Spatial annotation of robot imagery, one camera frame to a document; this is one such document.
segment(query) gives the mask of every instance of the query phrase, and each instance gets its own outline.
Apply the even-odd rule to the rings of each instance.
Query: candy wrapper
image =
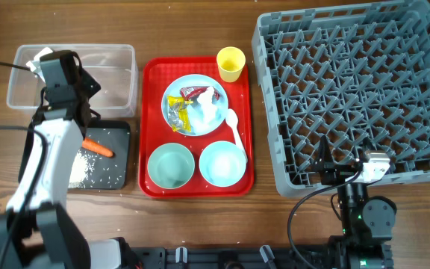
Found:
[[[180,89],[180,94],[182,95],[182,97],[184,97],[184,99],[186,101],[194,100],[201,93],[204,93],[208,88],[209,88],[209,86],[183,87]],[[215,91],[215,93],[214,93],[215,100],[220,99],[220,93],[217,92],[215,89],[214,89],[214,91]]]
[[[178,130],[191,132],[192,128],[188,119],[187,106],[193,102],[184,100],[184,97],[173,96],[168,96],[167,101],[169,103],[167,121],[172,126],[172,130],[174,132]]]

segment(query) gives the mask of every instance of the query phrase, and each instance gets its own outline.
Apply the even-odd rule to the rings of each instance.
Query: orange carrot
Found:
[[[108,158],[111,158],[113,156],[112,150],[106,148],[105,146],[102,146],[101,144],[87,137],[84,139],[84,141],[82,141],[82,147],[87,150],[90,150],[91,152],[98,153]]]

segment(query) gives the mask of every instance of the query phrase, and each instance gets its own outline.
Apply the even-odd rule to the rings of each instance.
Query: light blue dish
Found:
[[[235,144],[217,141],[203,150],[199,169],[208,183],[217,187],[232,186],[245,174],[245,155]]]
[[[185,146],[166,143],[150,155],[147,170],[150,179],[157,186],[165,189],[180,188],[192,178],[195,160]]]
[[[189,136],[199,136],[206,135],[213,130],[217,129],[220,124],[225,120],[225,115],[228,110],[228,98],[227,93],[223,90],[222,85],[218,83],[211,77],[207,77],[206,75],[184,75],[183,77],[177,78],[172,82],[168,88],[165,90],[165,93],[162,97],[162,114],[163,118],[167,121],[167,111],[169,110],[169,103],[167,101],[168,96],[180,97],[180,89],[183,87],[191,87],[191,86],[212,86],[216,91],[220,93],[220,98],[214,102],[214,104],[218,107],[216,111],[215,119],[211,120],[209,123],[203,123],[203,114],[199,108],[195,105],[189,105],[187,107],[187,111],[189,113],[190,125],[192,126],[192,131],[187,132],[183,130],[179,130],[177,132],[183,135]]]

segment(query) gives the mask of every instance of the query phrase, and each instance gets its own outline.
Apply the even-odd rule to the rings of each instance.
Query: light blue bowl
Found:
[[[200,173],[210,184],[228,187],[239,182],[246,169],[242,150],[228,141],[208,145],[200,155]]]
[[[195,160],[185,146],[166,143],[150,155],[147,170],[150,179],[157,186],[165,189],[180,188],[192,178]]]

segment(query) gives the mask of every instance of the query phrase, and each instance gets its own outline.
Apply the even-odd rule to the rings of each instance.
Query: white spoon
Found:
[[[235,137],[235,145],[237,148],[241,149],[243,154],[245,155],[245,161],[248,162],[248,156],[246,156],[245,148],[243,148],[242,140],[240,135],[238,134],[237,125],[238,125],[238,117],[233,109],[227,110],[227,115],[225,116],[225,121],[227,125],[231,127],[233,131],[233,136]]]

